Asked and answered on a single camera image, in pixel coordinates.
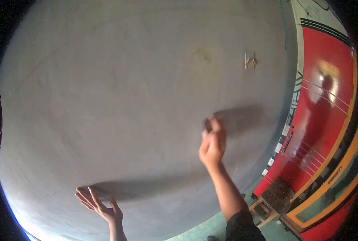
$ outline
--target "floor tile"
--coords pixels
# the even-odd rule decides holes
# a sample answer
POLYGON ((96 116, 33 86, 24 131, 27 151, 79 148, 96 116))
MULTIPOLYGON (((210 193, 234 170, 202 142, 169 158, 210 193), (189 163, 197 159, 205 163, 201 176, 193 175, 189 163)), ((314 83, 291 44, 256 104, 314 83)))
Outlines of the floor tile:
POLYGON ((203 222, 203 225, 211 235, 218 237, 220 241, 225 239, 226 220, 222 212, 215 214, 210 219, 203 222))
POLYGON ((184 239, 183 239, 182 235, 179 234, 179 235, 176 235, 175 237, 167 239, 166 241, 184 241, 184 239))
POLYGON ((204 241, 205 238, 209 235, 210 233, 207 231, 203 224, 199 224, 189 231, 182 233, 184 241, 204 241))

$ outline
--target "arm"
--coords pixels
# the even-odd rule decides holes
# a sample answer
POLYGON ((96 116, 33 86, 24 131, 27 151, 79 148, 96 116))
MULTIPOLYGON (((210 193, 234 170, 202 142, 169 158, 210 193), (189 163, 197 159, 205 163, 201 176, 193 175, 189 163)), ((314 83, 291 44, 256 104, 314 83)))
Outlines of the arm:
POLYGON ((226 132, 221 121, 215 117, 209 117, 212 131, 202 132, 202 144, 199 149, 199 158, 206 167, 214 183, 221 211, 228 221, 234 214, 249 208, 239 190, 227 174, 222 163, 222 157, 226 149, 226 132))
POLYGON ((110 241, 127 241, 123 231, 123 212, 120 210, 116 200, 111 197, 112 208, 107 208, 97 197, 95 192, 89 187, 91 196, 86 195, 82 190, 77 189, 75 194, 80 199, 80 203, 90 210, 95 210, 100 216, 107 220, 109 225, 110 241))

